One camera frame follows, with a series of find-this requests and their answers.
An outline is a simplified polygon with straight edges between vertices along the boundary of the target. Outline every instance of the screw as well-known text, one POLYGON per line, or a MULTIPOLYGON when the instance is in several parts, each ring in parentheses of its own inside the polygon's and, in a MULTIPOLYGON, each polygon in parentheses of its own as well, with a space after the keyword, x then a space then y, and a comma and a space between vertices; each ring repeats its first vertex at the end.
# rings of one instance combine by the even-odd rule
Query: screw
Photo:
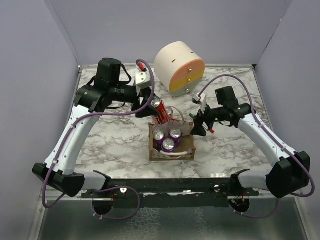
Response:
POLYGON ((125 194, 127 192, 127 189, 125 187, 120 188, 120 192, 125 194))
POLYGON ((219 185, 214 185, 213 189, 214 189, 214 191, 216 193, 220 192, 220 186, 219 185))

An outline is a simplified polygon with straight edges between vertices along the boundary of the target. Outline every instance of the black metal bar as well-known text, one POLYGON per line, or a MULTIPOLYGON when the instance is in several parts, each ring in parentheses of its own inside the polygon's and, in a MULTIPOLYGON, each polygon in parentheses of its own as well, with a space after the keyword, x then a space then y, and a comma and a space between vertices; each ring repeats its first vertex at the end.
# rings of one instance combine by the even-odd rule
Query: black metal bar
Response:
MULTIPOLYGON (((257 191, 252 188, 238 187, 232 178, 169 178, 169 179, 109 179, 103 187, 128 186, 134 188, 138 193, 165 194, 165 193, 212 193, 215 198, 239 196, 245 193, 246 196, 258 196, 257 191)), ((113 191, 116 199, 126 198, 125 193, 120 190, 113 191)), ((88 191, 83 193, 85 199, 110 198, 110 192, 88 191)))
MULTIPOLYGON (((140 208, 188 208, 188 207, 215 207, 227 208, 229 206, 227 197, 217 197, 214 193, 196 193, 187 195, 169 195, 157 193, 155 195, 139 194, 140 208)), ((93 204, 102 204, 101 201, 93 201, 93 204)), ((115 209, 135 209, 137 207, 137 196, 130 193, 127 198, 115 199, 115 209)))

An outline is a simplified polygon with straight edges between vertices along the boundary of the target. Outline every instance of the cardboard box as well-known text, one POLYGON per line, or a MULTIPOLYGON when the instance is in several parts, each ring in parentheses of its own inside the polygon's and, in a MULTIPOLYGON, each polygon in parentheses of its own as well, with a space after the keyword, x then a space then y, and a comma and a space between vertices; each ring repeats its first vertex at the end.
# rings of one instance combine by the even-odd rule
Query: cardboard box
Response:
POLYGON ((169 121, 165 124, 149 123, 149 159, 150 161, 172 161, 172 160, 194 160, 196 147, 194 136, 190 135, 193 122, 181 123, 179 120, 169 121), (182 132, 180 145, 174 152, 162 153, 154 149, 154 131, 161 130, 165 136, 169 135, 169 130, 177 128, 182 132))

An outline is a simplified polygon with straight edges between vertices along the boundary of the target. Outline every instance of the purple soda can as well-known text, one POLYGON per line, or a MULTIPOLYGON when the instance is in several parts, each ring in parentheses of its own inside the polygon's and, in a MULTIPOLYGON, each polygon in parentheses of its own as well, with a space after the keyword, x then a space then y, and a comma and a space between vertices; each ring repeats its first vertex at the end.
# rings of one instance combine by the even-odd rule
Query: purple soda can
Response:
POLYGON ((158 151, 161 150, 162 143, 165 140, 165 134, 161 130, 156 130, 153 132, 153 147, 158 151))
POLYGON ((180 129, 178 128, 172 128, 169 131, 169 138, 171 138, 174 143, 175 146, 178 147, 180 145, 181 139, 182 139, 182 132, 180 129))
POLYGON ((175 141, 171 138, 166 138, 162 143, 162 151, 165 153, 171 153, 175 150, 175 141))

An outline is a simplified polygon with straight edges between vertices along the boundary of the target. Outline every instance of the soda can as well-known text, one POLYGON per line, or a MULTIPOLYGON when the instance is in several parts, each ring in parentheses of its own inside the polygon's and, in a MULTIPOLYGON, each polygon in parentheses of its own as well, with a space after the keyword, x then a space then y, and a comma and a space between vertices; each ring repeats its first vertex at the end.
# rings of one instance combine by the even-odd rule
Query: soda can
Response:
POLYGON ((171 153, 175 150, 175 141, 171 138, 166 138, 162 143, 162 151, 165 153, 171 153))
POLYGON ((165 124, 166 122, 169 121, 169 116, 168 116, 164 101, 162 101, 159 97, 154 96, 150 105, 155 109, 157 109, 160 113, 158 116, 152 116, 152 119, 155 123, 165 124))
POLYGON ((162 143, 165 140, 165 134, 161 130, 156 130, 153 132, 153 148, 158 151, 161 150, 162 143))
POLYGON ((174 118, 174 110, 172 109, 172 107, 168 106, 166 108, 166 112, 168 113, 169 119, 173 119, 174 118))
POLYGON ((175 143, 175 146, 178 147, 180 145, 182 139, 182 132, 178 128, 172 128, 169 131, 169 138, 172 139, 175 143))

